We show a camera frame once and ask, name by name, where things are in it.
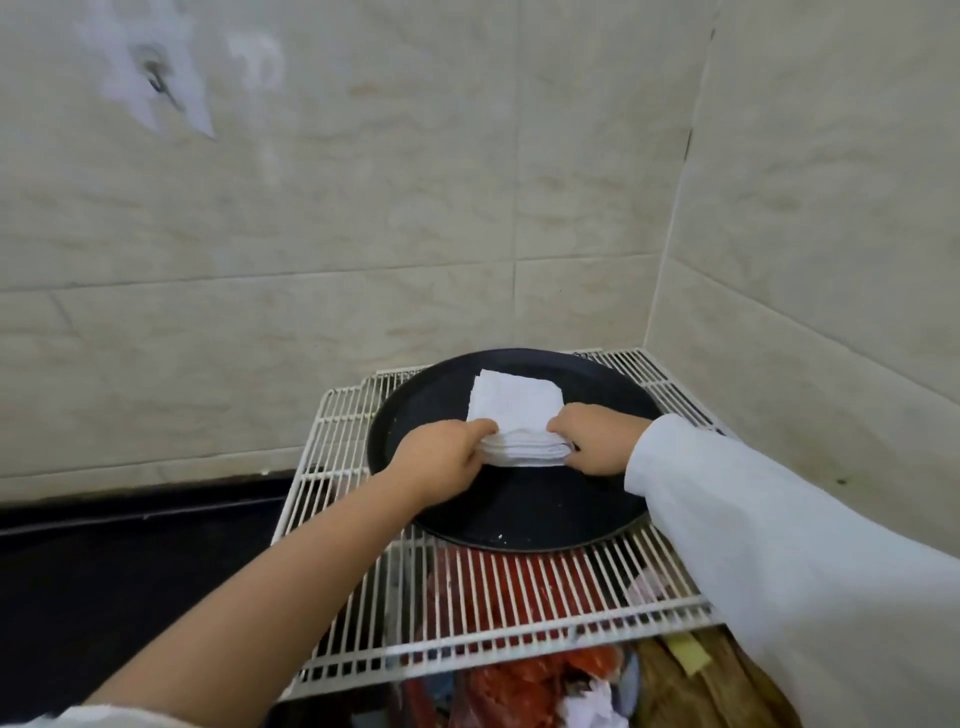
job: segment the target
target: hand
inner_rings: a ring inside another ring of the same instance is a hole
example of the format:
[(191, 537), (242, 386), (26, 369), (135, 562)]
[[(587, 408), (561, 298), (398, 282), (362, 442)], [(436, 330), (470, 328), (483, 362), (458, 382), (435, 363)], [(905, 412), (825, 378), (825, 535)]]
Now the hand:
[(599, 404), (573, 402), (547, 423), (579, 448), (566, 464), (587, 475), (617, 475), (627, 470), (636, 441), (650, 426), (650, 420), (625, 415)]
[(483, 465), (476, 448), (496, 434), (493, 420), (443, 420), (410, 430), (400, 441), (385, 473), (421, 496), (421, 506), (436, 505), (463, 493)]

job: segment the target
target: marble-pattern tile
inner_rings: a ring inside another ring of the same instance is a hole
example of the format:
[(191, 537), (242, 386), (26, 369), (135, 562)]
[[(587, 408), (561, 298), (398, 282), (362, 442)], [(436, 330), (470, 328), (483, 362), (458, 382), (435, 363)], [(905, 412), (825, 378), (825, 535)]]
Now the marble-pattern tile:
[(0, 503), (10, 505), (77, 494), (121, 492), (167, 482), (170, 481), (160, 472), (157, 463), (0, 477)]
[(960, 402), (960, 6), (724, 3), (670, 254)]
[(665, 242), (714, 0), (525, 0), (516, 255)]
[(659, 267), (659, 255), (519, 261), (515, 343), (559, 351), (639, 346)]
[(266, 475), (297, 468), (303, 446), (230, 452), (207, 457), (190, 457), (183, 460), (165, 460), (156, 463), (156, 468), (167, 483), (197, 483), (218, 480), (234, 475)]
[(135, 448), (121, 438), (119, 410), (47, 293), (0, 294), (0, 473), (135, 460)]
[(517, 2), (190, 4), (211, 140), (100, 97), (86, 3), (14, 0), (0, 288), (508, 259)]
[(302, 445), (324, 391), (509, 344), (510, 263), (56, 293), (143, 461)]
[(960, 556), (960, 406), (672, 259), (646, 346), (748, 445)]

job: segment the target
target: white wire grid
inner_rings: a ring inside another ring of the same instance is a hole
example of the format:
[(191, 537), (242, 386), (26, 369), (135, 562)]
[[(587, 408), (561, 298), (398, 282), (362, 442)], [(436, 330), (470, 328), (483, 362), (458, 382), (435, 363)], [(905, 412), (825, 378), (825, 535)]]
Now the white wire grid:
[[(628, 376), (663, 411), (730, 435), (642, 350), (575, 353)], [(373, 416), (421, 369), (379, 372), (324, 395), (274, 542), (369, 476)], [(283, 699), (719, 621), (648, 520), (604, 543), (543, 555), (452, 546), (410, 525), (350, 595)]]

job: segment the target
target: white cloth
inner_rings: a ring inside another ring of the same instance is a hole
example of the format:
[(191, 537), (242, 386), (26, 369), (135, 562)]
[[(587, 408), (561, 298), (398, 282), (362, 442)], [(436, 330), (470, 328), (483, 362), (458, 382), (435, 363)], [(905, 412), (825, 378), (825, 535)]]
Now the white cloth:
[(677, 415), (625, 486), (806, 728), (957, 723), (960, 560)]
[(489, 464), (543, 468), (562, 465), (573, 450), (561, 435), (546, 431), (563, 408), (564, 393), (552, 381), (484, 369), (473, 381), (467, 420), (489, 418), (500, 428), (478, 448)]
[(627, 718), (613, 709), (610, 683), (590, 680), (590, 689), (568, 695), (557, 711), (564, 728), (627, 728)]

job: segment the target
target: white sleeve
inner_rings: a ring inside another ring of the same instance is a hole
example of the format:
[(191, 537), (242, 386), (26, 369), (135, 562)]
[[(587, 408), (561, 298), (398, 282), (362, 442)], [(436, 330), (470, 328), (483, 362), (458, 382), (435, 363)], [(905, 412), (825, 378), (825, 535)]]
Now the white sleeve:
[(678, 415), (625, 486), (804, 726), (956, 724), (960, 560)]
[(22, 728), (194, 728), (190, 723), (160, 713), (112, 705), (80, 705), (59, 717), (39, 717)]

